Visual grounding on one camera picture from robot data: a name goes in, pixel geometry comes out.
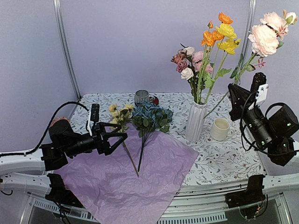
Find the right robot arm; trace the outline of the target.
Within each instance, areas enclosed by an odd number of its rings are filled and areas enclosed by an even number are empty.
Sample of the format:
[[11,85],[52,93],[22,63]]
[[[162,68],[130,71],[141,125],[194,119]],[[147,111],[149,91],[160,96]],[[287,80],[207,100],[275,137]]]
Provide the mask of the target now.
[[[276,165],[299,161],[299,143],[292,135],[299,129],[299,121],[291,108],[285,103],[274,103],[268,107],[279,109],[270,117],[262,113],[258,104],[266,99],[268,85],[263,84],[254,91],[246,90],[236,84],[229,84],[232,121],[240,121],[241,142],[247,142],[247,150],[261,152]],[[299,175],[252,175],[245,190],[225,195],[229,208],[241,207],[266,199],[266,194],[274,191],[292,190],[299,187]]]

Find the white ribbed vase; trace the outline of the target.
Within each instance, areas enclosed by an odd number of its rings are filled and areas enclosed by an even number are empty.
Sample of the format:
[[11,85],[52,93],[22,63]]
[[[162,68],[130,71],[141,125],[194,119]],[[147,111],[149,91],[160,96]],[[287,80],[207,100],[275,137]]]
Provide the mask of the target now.
[[204,116],[207,113],[205,98],[201,98],[200,103],[192,103],[187,125],[185,129],[185,138],[189,141],[198,141],[204,124]]

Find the three rose flower stem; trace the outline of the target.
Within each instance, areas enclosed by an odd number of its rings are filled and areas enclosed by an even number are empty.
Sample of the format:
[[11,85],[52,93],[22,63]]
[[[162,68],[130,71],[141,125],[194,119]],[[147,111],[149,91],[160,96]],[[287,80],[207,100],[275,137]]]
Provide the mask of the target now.
[[189,83],[194,102],[197,103],[198,78],[196,77],[195,67],[192,63],[192,56],[179,51],[172,57],[171,62],[177,65],[176,71],[180,73],[181,79],[185,79]]

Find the pale pink peony stem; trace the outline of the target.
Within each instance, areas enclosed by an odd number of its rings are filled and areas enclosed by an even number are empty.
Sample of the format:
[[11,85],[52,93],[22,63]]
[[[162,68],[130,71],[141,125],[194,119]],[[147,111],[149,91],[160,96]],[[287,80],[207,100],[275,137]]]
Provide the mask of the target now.
[[[271,56],[284,44],[283,40],[289,34],[289,27],[295,25],[298,16],[295,12],[283,11],[280,16],[276,12],[265,13],[259,23],[253,25],[249,31],[248,39],[251,44],[251,54],[247,56],[245,66],[241,71],[241,76],[245,72],[251,72],[256,67],[263,67],[264,58]],[[208,30],[204,31],[201,41],[203,50],[209,49],[210,64],[213,67],[213,86],[208,89],[210,96],[215,83],[225,75],[229,75],[228,84],[234,84],[231,74],[235,67],[225,68],[224,64],[228,56],[234,56],[237,48],[243,42],[237,37],[233,28],[233,19],[223,12],[218,14],[219,24],[214,26],[212,21],[208,22]]]

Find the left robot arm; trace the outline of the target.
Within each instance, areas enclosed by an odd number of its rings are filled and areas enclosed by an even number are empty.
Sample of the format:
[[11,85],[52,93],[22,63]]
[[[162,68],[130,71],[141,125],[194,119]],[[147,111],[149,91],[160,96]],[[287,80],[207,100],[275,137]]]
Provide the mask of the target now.
[[128,136],[120,129],[120,125],[98,122],[90,133],[79,134],[67,120],[59,120],[49,128],[50,144],[42,144],[35,152],[0,155],[0,188],[39,193],[57,204],[82,208],[82,203],[54,171],[79,154],[97,150],[98,154],[110,155]]

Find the pale yellow rose stem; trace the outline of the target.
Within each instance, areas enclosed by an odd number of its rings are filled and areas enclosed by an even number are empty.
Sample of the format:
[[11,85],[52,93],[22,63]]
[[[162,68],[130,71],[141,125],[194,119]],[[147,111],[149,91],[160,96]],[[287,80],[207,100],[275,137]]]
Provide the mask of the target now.
[[[119,133],[126,133],[128,126],[127,124],[131,120],[132,111],[134,109],[134,106],[131,104],[126,104],[123,108],[118,109],[117,104],[111,104],[108,108],[108,111],[111,114],[112,120],[110,121],[111,124],[118,124],[121,126],[121,129],[118,131]],[[125,142],[122,143],[127,155],[129,156],[129,159],[134,167],[135,173],[137,177],[139,177],[139,173],[137,171],[136,165],[133,161],[133,158],[131,156],[131,153],[126,145]]]

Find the pink peony flower stem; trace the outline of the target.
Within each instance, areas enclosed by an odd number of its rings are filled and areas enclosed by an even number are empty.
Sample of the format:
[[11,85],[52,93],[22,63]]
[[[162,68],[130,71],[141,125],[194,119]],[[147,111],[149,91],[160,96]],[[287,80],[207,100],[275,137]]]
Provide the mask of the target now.
[[197,51],[192,54],[192,63],[195,67],[196,77],[198,78],[197,104],[200,103],[204,89],[210,89],[214,81],[212,80],[213,67],[210,64],[210,50]]

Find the purple wrapping paper sheet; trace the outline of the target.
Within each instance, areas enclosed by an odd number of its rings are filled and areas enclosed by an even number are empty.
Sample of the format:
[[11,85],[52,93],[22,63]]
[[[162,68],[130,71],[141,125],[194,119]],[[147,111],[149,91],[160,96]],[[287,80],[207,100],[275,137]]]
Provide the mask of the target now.
[[80,154],[57,171],[102,224],[154,224],[181,187],[198,152],[154,132],[145,147],[130,126],[125,145],[109,156]]

